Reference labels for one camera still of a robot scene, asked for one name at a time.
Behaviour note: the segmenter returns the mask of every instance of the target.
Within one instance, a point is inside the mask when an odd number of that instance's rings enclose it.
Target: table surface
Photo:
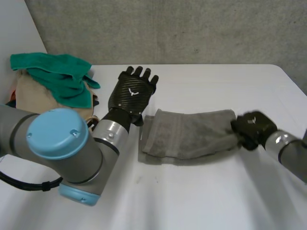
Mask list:
[[[126,65],[93,66],[95,93],[108,98]],[[274,65],[144,65],[160,76],[144,114],[261,110],[279,128],[302,137],[307,97]],[[262,148],[200,166],[146,165],[137,161],[132,127],[97,205],[87,207],[49,192],[25,192],[0,183],[2,230],[288,230],[307,229],[307,186]],[[57,178],[51,169],[6,156],[0,170],[38,183]]]

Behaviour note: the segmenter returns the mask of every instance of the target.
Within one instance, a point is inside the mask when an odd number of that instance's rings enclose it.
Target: gray towel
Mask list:
[[[190,115],[158,110],[155,117],[145,117],[140,130],[139,161],[196,165],[210,161],[204,156],[228,156],[237,149],[230,126],[235,118],[232,110]]]

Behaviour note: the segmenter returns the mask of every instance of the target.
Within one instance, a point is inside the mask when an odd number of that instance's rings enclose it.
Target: light blue joint cap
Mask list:
[[[100,198],[100,195],[88,193],[64,184],[59,185],[59,194],[70,200],[89,206],[94,206]]]
[[[30,150],[48,160],[61,160],[76,154],[86,144],[86,122],[72,109],[53,109],[30,124],[26,140]]]

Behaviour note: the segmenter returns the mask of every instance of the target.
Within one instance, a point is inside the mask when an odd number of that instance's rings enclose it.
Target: white logo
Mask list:
[[[256,123],[256,117],[254,117],[254,119],[252,119],[252,120],[248,120],[248,123],[249,124],[255,124]]]
[[[129,88],[129,92],[131,93],[131,96],[139,94],[139,92],[132,92],[130,88]]]

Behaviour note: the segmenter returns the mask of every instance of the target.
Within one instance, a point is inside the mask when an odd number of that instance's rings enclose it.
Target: green towel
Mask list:
[[[11,69],[27,69],[31,77],[49,89],[57,102],[74,108],[92,106],[89,87],[99,89],[87,72],[91,64],[69,54],[51,55],[44,53],[13,54]]]

